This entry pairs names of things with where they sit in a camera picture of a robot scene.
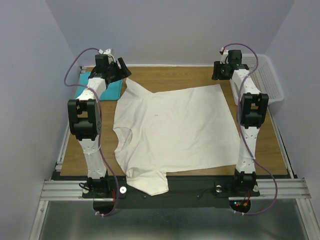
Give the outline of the white t shirt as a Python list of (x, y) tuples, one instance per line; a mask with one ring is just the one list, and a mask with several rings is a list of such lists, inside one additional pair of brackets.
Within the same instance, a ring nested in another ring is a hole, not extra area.
[(220, 85), (150, 92), (127, 79), (116, 104), (115, 159), (129, 186), (168, 192), (167, 173), (235, 165), (240, 138)]

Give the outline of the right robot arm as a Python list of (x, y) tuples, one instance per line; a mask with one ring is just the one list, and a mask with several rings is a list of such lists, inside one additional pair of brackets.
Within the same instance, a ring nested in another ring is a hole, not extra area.
[(213, 80), (229, 80), (238, 91), (237, 123), (239, 124), (239, 157), (230, 190), (235, 195), (242, 195), (254, 189), (256, 185), (255, 152), (257, 138), (265, 122), (269, 96), (262, 93), (254, 84), (249, 67), (242, 63), (240, 50), (220, 50), (221, 59), (213, 65)]

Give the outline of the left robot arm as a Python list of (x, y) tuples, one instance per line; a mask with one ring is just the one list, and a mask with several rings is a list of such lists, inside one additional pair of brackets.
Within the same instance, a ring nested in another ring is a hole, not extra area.
[(87, 166), (87, 180), (80, 183), (83, 198), (107, 198), (112, 193), (108, 171), (101, 153), (102, 110), (101, 95), (111, 83), (121, 81), (131, 72), (120, 57), (101, 51), (95, 56), (87, 84), (81, 94), (67, 103), (70, 133), (78, 140)]

